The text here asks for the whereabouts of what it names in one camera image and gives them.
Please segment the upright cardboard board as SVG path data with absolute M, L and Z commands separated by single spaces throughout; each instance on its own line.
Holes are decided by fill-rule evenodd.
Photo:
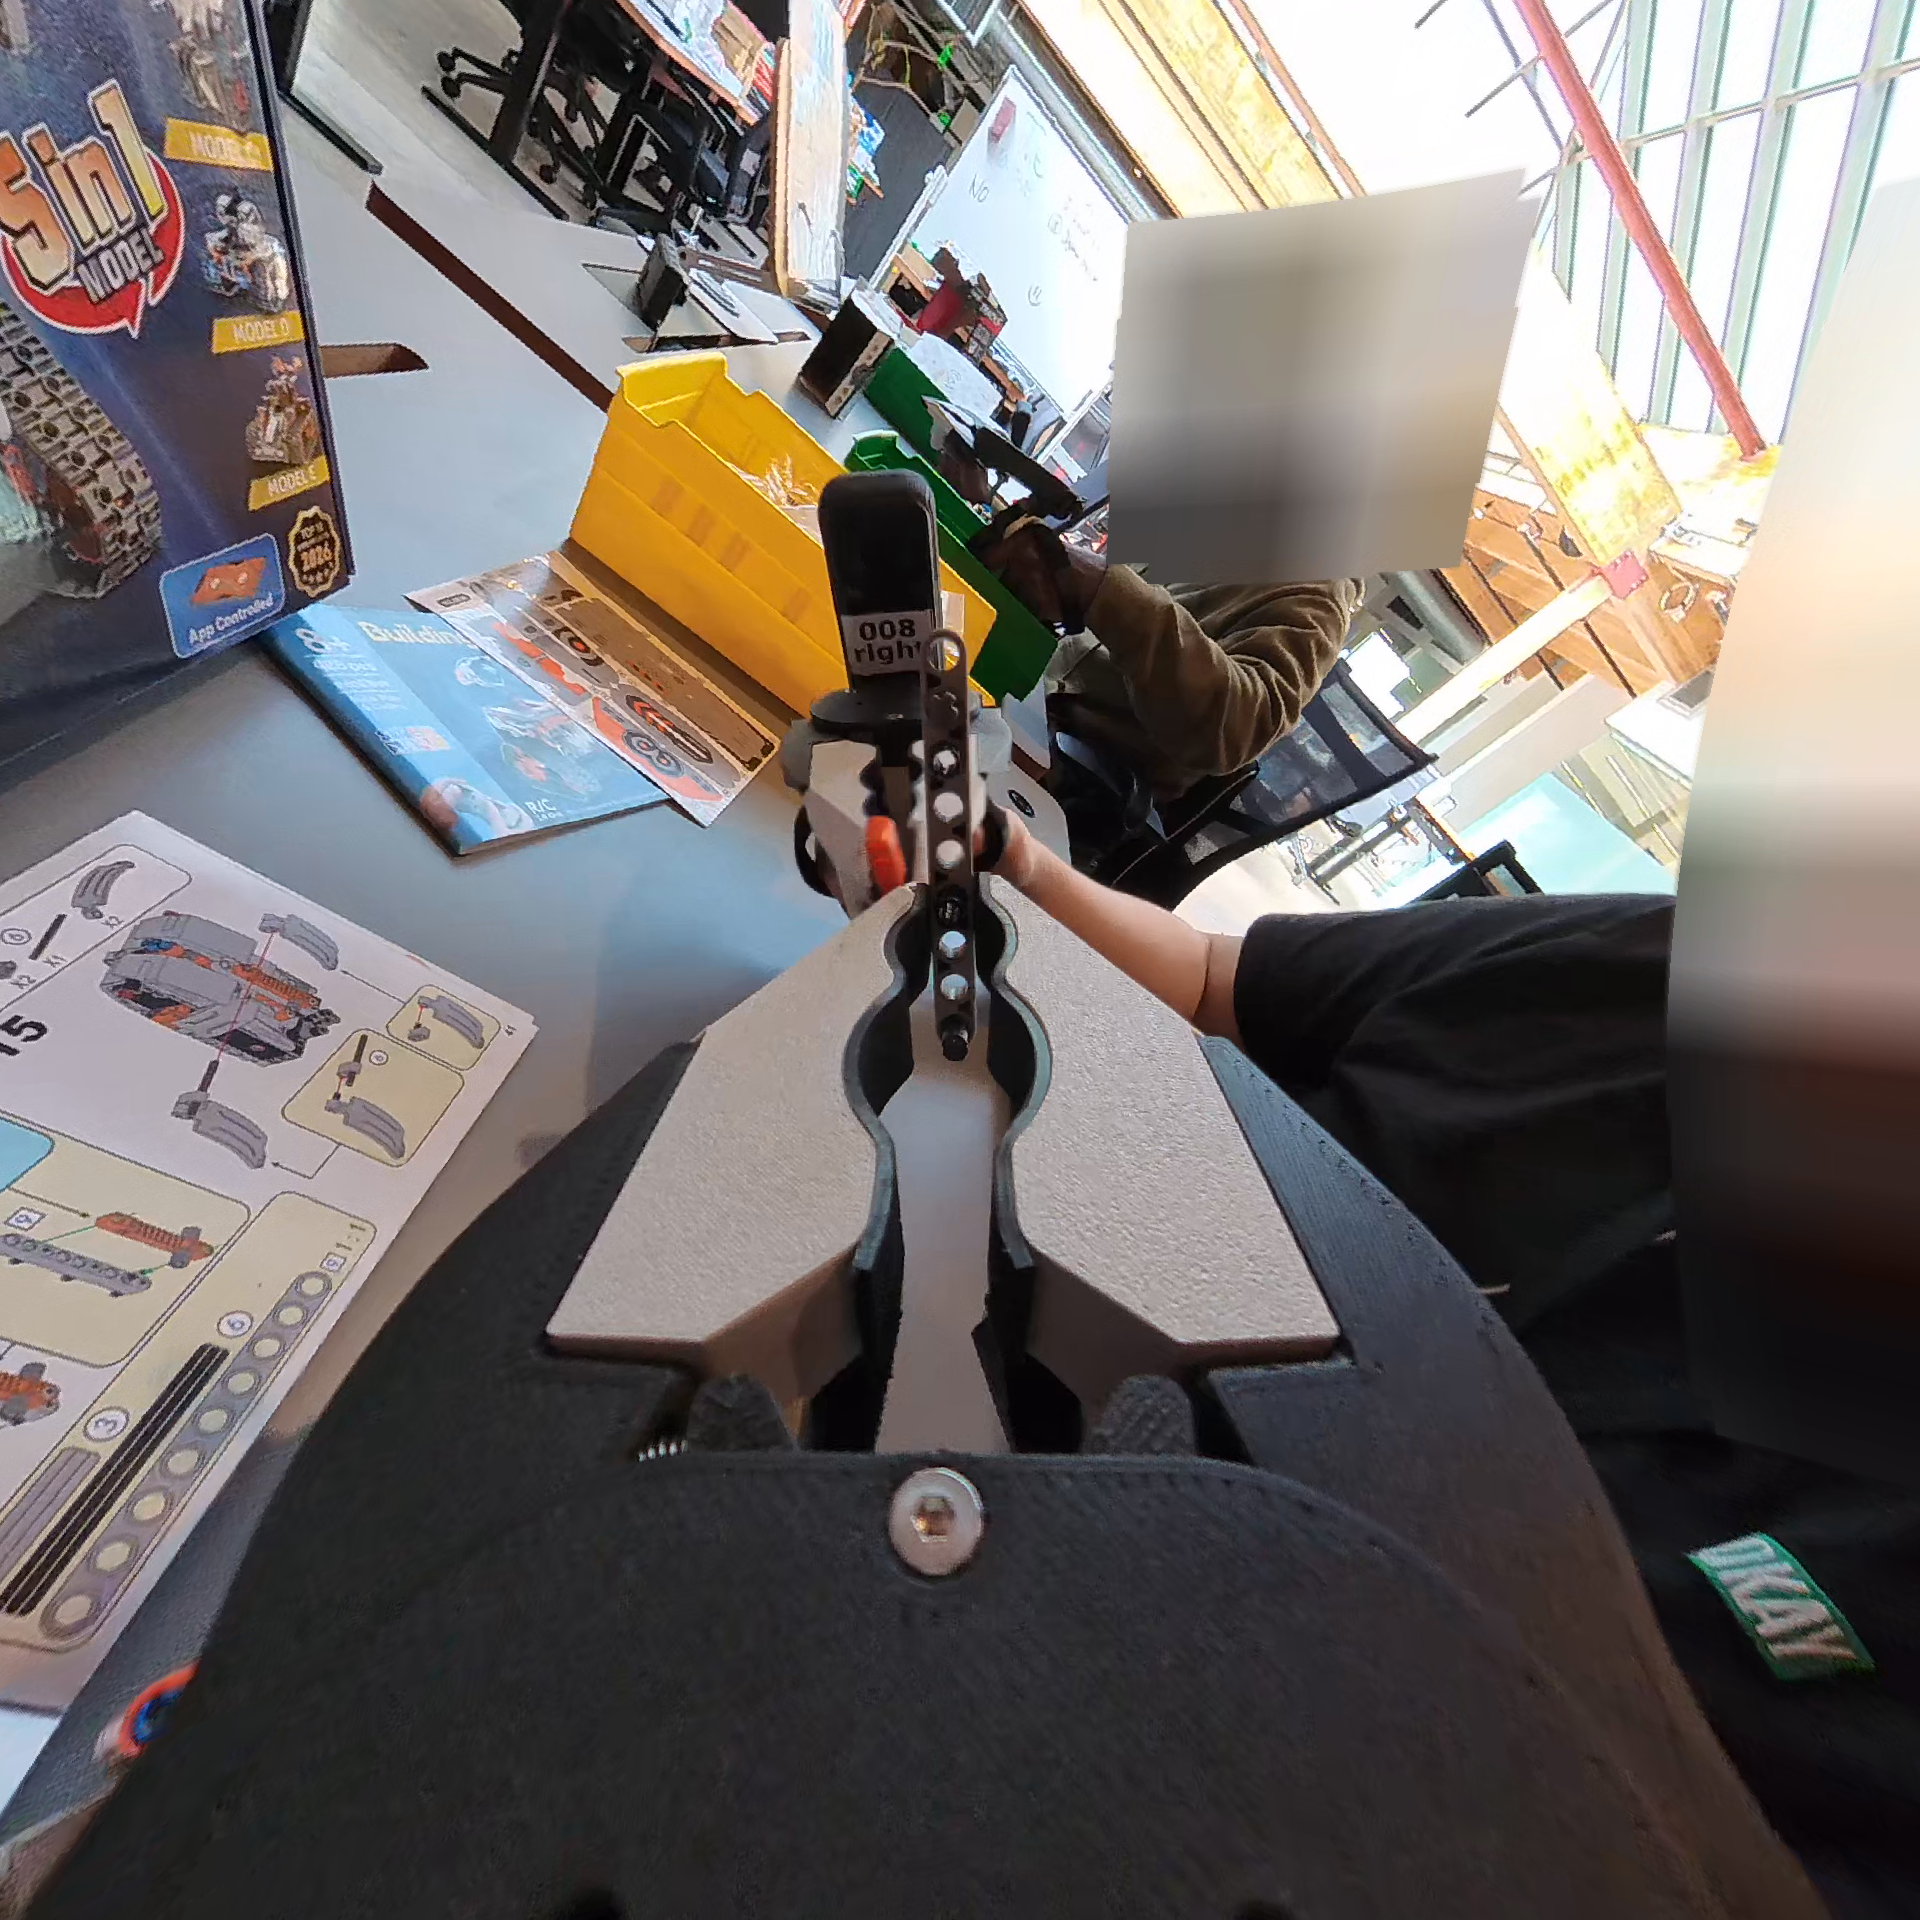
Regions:
M 834 2 L 791 2 L 778 56 L 770 240 L 779 295 L 832 314 L 844 300 L 849 29 Z

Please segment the grey orange brick robot model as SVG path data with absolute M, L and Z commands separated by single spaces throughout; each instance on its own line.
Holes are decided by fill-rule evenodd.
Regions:
M 188 1661 L 159 1676 L 107 1719 L 95 1745 L 95 1759 L 109 1778 L 123 1775 L 153 1747 L 181 1695 L 192 1685 L 197 1668 L 199 1661 Z

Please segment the grey desk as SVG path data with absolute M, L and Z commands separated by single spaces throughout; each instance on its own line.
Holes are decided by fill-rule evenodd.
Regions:
M 369 210 L 369 180 L 292 133 L 287 173 L 324 345 L 401 345 L 423 370 L 328 381 L 353 588 L 410 589 L 557 546 L 601 436 L 578 396 Z M 794 863 L 773 767 L 713 827 L 672 807 L 485 855 L 443 855 L 417 816 L 253 645 L 69 723 L 5 762 L 5 876 L 139 809 L 519 1005 L 537 1039 L 376 1276 L 320 1337 L 234 1489 L 61 1719 L 5 1711 L 5 1841 L 66 1810 L 107 1687 L 188 1660 L 292 1451 L 407 1289 L 519 1176 L 658 1050 L 841 929 Z
M 781 349 L 819 329 L 786 300 L 701 269 L 665 289 L 682 300 L 655 327 L 639 289 L 655 242 L 442 192 L 410 177 L 369 186 L 369 210 L 522 345 L 605 409 L 647 352 Z

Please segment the sticker sheet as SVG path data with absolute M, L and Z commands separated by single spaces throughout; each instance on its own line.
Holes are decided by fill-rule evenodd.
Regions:
M 711 826 L 781 738 L 560 551 L 410 592 Z

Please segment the open instruction booklet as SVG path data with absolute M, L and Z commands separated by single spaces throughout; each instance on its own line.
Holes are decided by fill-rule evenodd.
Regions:
M 59 1715 L 537 1024 L 130 811 L 2 889 L 2 1697 Z

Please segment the short green plastic bin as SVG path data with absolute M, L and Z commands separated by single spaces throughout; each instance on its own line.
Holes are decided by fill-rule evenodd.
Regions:
M 928 402 L 951 405 L 989 426 L 1009 426 L 1015 411 L 1031 411 L 1033 400 L 996 365 L 978 365 L 946 343 L 907 339 L 882 359 L 866 386 L 866 400 L 895 428 L 901 444 L 921 457 L 933 455 L 933 415 Z

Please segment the black mesh office chair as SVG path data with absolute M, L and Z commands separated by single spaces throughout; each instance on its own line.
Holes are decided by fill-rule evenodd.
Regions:
M 1093 876 L 1153 906 L 1176 908 L 1255 850 L 1356 804 L 1421 781 L 1436 757 L 1408 738 L 1337 660 L 1298 725 L 1260 762 L 1153 807 L 1093 866 Z

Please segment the blue manual booklet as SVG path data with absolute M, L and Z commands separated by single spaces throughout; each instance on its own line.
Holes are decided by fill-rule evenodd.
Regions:
M 457 857 L 665 803 L 437 615 L 320 603 L 263 645 Z

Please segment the whiteboard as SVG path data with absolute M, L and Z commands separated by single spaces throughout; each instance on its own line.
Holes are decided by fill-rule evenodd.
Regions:
M 1012 74 L 907 240 L 924 257 L 948 247 L 985 276 L 1003 314 L 999 347 L 1075 421 L 1114 377 L 1124 232 L 1124 213 Z

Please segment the wooden table with black legs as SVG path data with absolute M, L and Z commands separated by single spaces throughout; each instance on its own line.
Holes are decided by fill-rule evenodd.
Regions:
M 536 204 L 628 234 L 756 224 L 788 5 L 507 5 L 500 60 L 440 50 L 421 89 Z

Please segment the dark cube box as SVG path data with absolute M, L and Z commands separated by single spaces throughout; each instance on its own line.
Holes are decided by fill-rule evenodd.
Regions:
M 820 339 L 797 370 L 797 392 L 828 419 L 840 419 L 873 381 L 888 352 L 899 345 L 899 309 L 869 289 L 855 289 L 837 307 Z

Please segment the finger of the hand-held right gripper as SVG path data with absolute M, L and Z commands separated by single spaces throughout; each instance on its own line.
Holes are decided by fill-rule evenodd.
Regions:
M 802 866 L 852 921 L 884 898 L 873 892 L 861 853 L 861 826 L 880 811 L 897 821 L 884 796 L 879 748 L 812 749 L 802 803 Z

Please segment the blue robot kit box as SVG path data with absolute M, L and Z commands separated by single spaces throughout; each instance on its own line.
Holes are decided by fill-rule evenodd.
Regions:
M 2 35 L 2 760 L 353 577 L 261 5 Z

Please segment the long green plastic bin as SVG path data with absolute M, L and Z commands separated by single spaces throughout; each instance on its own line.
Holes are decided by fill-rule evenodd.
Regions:
M 999 704 L 1021 699 L 1045 682 L 1061 637 L 1003 588 L 972 551 L 972 538 L 987 528 L 980 511 L 954 487 L 895 429 L 879 429 L 852 441 L 847 455 L 852 474 L 911 471 L 933 493 L 940 525 L 944 589 L 965 592 L 962 635 L 972 649 L 973 684 Z

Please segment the black desktop stand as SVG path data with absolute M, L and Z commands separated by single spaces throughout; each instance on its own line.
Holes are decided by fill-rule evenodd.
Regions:
M 628 291 L 639 352 L 698 352 L 791 345 L 812 339 L 796 304 L 769 268 L 658 235 Z

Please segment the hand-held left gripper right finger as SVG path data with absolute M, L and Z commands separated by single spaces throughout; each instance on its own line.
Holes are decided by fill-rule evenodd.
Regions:
M 996 1013 L 1036 1044 L 1003 1145 L 1024 1348 L 1084 1408 L 1129 1376 L 1331 1359 L 1337 1320 L 1200 1035 L 1003 881 Z

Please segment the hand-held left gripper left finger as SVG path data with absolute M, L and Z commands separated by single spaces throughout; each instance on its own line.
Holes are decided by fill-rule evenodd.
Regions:
M 884 1106 L 914 1069 L 921 892 L 895 889 L 709 1024 L 577 1268 L 564 1353 L 882 1400 L 904 1289 Z

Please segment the yellow plastic bin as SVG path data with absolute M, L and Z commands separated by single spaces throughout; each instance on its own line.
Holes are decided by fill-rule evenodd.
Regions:
M 834 459 L 720 352 L 620 375 L 570 540 L 794 711 L 849 684 L 828 564 L 737 465 L 759 448 Z

